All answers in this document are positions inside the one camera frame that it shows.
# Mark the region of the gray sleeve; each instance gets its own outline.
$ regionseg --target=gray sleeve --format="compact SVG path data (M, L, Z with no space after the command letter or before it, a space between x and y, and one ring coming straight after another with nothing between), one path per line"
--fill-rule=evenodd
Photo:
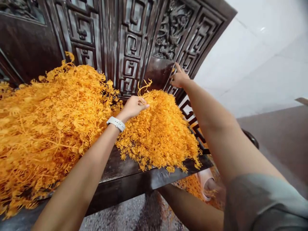
M287 182L247 174L228 185L224 230L304 229L308 229L308 201Z

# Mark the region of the white watch strap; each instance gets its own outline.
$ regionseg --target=white watch strap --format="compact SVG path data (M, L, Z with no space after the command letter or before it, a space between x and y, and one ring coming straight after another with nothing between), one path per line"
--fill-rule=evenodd
M113 116L109 118L107 124L115 125L115 127L118 128L120 132L123 132L125 129L125 124L121 120L114 118Z

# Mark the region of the white wall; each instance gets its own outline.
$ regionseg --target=white wall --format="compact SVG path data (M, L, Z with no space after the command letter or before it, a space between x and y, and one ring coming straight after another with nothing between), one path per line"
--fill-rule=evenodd
M227 2L238 14L195 81L237 118L301 105L294 100L308 97L308 1Z

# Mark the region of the speckled floor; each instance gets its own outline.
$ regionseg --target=speckled floor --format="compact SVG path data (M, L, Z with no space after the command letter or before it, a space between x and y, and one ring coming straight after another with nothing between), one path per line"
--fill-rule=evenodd
M88 230L188 229L168 210L168 204L160 194L154 191L85 217L80 231Z

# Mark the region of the dried cordyceps flower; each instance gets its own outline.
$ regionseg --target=dried cordyceps flower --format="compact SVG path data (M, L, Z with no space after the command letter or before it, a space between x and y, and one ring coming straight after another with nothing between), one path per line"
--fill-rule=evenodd
M56 188L122 107L112 82L88 65L63 61L39 80L16 91L0 83L0 214L6 218L35 208Z
M121 159L126 155L139 163L145 171L154 167L166 167L174 172L175 167L187 172L185 159L195 161L200 168L198 155L201 151L196 137L183 119L175 98L162 90L153 90L143 95L150 107L126 123L127 129L115 143L121 150Z

